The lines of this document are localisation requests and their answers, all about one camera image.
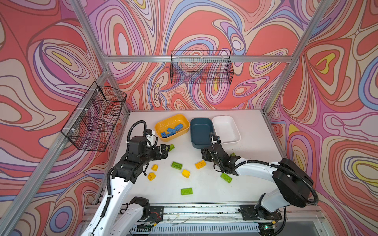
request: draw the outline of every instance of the white tray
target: white tray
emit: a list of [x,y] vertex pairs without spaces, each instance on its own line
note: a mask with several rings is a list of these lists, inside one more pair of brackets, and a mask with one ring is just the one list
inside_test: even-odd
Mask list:
[[231,116],[216,116],[212,120],[215,133],[222,143],[237,143],[241,136]]

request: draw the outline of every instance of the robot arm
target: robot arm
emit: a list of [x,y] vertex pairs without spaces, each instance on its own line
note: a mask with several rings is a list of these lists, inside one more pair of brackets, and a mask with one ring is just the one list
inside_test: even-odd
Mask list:
[[[264,193],[254,209],[261,219],[279,208],[294,205],[305,207],[307,203],[316,205],[317,194],[312,188],[313,180],[293,161],[283,158],[280,162],[267,163],[257,160],[246,160],[240,156],[229,156],[222,148],[221,141],[214,133],[210,134],[212,145],[201,150],[202,159],[214,162],[220,172],[233,175],[249,175],[274,182],[277,188]],[[310,193],[314,202],[309,202]]]
[[[144,124],[143,136],[136,136],[130,140],[133,128],[140,123]],[[126,153],[109,171],[103,200],[81,236],[126,235],[137,221],[148,220],[149,200],[135,197],[130,201],[126,212],[114,224],[121,205],[134,186],[136,179],[141,173],[146,175],[149,162],[162,160],[168,156],[169,145],[157,146],[157,138],[152,144],[152,135],[153,131],[146,128],[146,123],[143,120],[131,126],[127,134]]]

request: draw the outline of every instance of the wire mesh basket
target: wire mesh basket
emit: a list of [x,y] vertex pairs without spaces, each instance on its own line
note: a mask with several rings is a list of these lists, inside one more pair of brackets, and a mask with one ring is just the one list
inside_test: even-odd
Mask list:
[[231,84],[234,68],[229,50],[171,51],[172,83]]
[[79,150],[105,151],[126,97],[111,86],[97,86],[65,136]]

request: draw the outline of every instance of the psychedelic wallpaper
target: psychedelic wallpaper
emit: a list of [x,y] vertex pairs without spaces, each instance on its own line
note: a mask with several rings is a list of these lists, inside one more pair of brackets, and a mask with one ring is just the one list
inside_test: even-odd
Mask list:
[[[92,0],[85,11],[104,54],[229,49],[291,55],[317,0]],[[109,64],[131,110],[261,109],[284,63],[234,63],[231,85],[170,82],[170,63]]]
[[240,65],[229,84],[172,84],[170,63],[134,62],[110,67],[130,110],[261,109],[285,63]]
[[335,0],[269,110],[335,235],[378,235],[378,1]]
[[[0,217],[102,69],[69,1],[0,0]],[[104,153],[67,145],[16,235],[72,235],[97,193]]]

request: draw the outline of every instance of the yellow plastic tray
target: yellow plastic tray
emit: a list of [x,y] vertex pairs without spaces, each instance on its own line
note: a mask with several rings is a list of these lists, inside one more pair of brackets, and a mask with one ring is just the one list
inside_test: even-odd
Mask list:
[[[162,132],[167,132],[168,128],[174,129],[180,123],[184,126],[180,131],[178,131],[177,133],[175,133],[172,136],[169,136],[168,138],[163,138],[161,136]],[[190,127],[190,123],[187,120],[187,118],[185,116],[179,114],[179,115],[175,115],[175,116],[172,116],[172,117],[170,117],[168,119],[165,119],[163,121],[158,122],[155,125],[155,131],[158,134],[159,138],[163,142],[168,142],[168,141],[170,141],[170,140],[172,140],[174,138],[177,138],[178,136],[183,135],[184,133],[188,132],[189,131],[189,127]]]

